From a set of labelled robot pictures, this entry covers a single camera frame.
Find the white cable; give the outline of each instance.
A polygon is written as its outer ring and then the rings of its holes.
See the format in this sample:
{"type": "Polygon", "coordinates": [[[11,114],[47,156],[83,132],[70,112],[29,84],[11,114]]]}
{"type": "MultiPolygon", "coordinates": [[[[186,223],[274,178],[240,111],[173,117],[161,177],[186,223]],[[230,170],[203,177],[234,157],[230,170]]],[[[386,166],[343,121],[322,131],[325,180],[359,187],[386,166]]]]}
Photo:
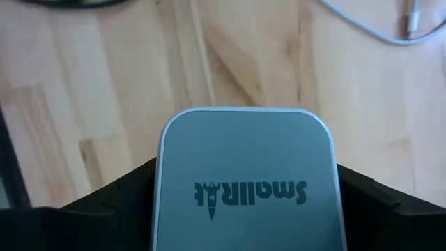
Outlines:
{"type": "MultiPolygon", "coordinates": [[[[433,38],[434,36],[438,35],[442,30],[444,30],[446,28],[446,20],[444,20],[439,26],[437,26],[434,30],[432,30],[431,32],[429,32],[428,34],[416,38],[416,39],[396,39],[396,38],[391,38],[389,36],[386,36],[384,34],[382,34],[381,32],[377,31],[375,28],[373,28],[372,26],[369,26],[367,24],[362,23],[361,21],[359,21],[358,19],[350,16],[348,13],[346,13],[345,11],[343,11],[342,9],[340,9],[339,7],[335,6],[333,3],[330,3],[328,0],[317,0],[318,2],[320,2],[322,5],[324,5],[326,8],[328,8],[329,10],[331,10],[332,12],[334,12],[336,15],[338,15],[340,18],[342,18],[343,20],[347,21],[348,23],[352,24],[353,26],[356,26],[357,28],[365,31],[366,33],[368,33],[369,35],[383,41],[386,43],[389,43],[391,45],[414,45],[417,43],[422,43],[424,41],[427,41],[431,38],[433,38]]],[[[417,6],[417,1],[418,0],[414,0],[414,6],[417,6]]],[[[411,14],[409,14],[409,22],[408,22],[408,32],[412,33],[414,32],[413,29],[416,29],[417,20],[414,20],[415,18],[417,19],[418,16],[417,14],[414,12],[418,12],[418,7],[413,7],[413,11],[411,12],[411,14]]]]}

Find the light wood grain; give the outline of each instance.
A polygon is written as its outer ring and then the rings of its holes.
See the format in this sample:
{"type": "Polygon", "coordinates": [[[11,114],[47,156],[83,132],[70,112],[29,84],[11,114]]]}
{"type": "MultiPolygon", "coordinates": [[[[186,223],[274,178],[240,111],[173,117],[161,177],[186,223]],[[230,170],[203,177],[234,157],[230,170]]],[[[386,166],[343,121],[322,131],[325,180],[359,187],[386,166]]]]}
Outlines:
{"type": "MultiPolygon", "coordinates": [[[[402,0],[333,0],[390,36],[402,0]]],[[[419,35],[446,18],[422,2],[419,35]]],[[[337,159],[446,206],[446,34],[383,44],[312,0],[138,0],[98,12],[0,2],[0,101],[33,205],[62,206],[155,157],[201,105],[303,107],[337,159]]]]}

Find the wood plank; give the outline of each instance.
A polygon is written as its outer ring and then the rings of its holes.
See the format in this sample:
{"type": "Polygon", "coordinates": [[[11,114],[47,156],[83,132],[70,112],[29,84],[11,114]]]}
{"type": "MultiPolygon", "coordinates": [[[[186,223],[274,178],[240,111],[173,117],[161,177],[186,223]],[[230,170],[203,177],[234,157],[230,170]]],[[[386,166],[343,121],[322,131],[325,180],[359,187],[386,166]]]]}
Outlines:
{"type": "MultiPolygon", "coordinates": [[[[401,35],[404,1],[333,2],[401,35]]],[[[421,7],[419,35],[446,18],[444,1],[421,7]]],[[[265,105],[316,113],[340,163],[446,206],[446,33],[390,46],[313,0],[68,13],[0,1],[0,23],[1,107],[35,205],[66,204],[150,160],[182,109],[265,105]]]]}
{"type": "Polygon", "coordinates": [[[2,110],[33,205],[63,206],[76,199],[42,87],[13,89],[2,110]]]}

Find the smallrig logo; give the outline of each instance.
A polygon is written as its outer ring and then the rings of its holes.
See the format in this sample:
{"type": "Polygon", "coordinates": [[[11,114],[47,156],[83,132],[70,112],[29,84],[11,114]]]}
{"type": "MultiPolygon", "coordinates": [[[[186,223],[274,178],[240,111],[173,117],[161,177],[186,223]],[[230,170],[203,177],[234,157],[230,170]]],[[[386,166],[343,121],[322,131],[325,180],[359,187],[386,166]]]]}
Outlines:
{"type": "Polygon", "coordinates": [[[215,209],[217,208],[217,193],[220,188],[223,189],[222,202],[228,206],[254,206],[256,198],[268,199],[271,195],[278,199],[295,198],[296,204],[301,205],[307,200],[304,188],[307,187],[307,182],[299,181],[296,184],[293,181],[288,182],[223,182],[215,185],[210,182],[195,183],[195,199],[197,206],[204,206],[205,195],[207,194],[207,204],[210,219],[213,220],[215,216],[215,209]]]}

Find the wooden table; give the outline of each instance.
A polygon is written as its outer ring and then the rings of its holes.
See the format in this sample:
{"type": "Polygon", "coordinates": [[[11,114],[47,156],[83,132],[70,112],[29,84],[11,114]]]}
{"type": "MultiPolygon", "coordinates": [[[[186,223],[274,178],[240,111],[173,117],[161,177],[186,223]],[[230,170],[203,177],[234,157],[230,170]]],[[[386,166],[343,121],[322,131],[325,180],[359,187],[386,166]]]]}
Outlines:
{"type": "MultiPolygon", "coordinates": [[[[333,0],[398,36],[402,0],[333,0]]],[[[420,34],[446,18],[422,2],[420,34]]],[[[191,106],[303,107],[338,161],[446,206],[445,39],[395,47],[312,0],[0,1],[0,101],[34,206],[62,206],[157,153],[191,106]]]]}

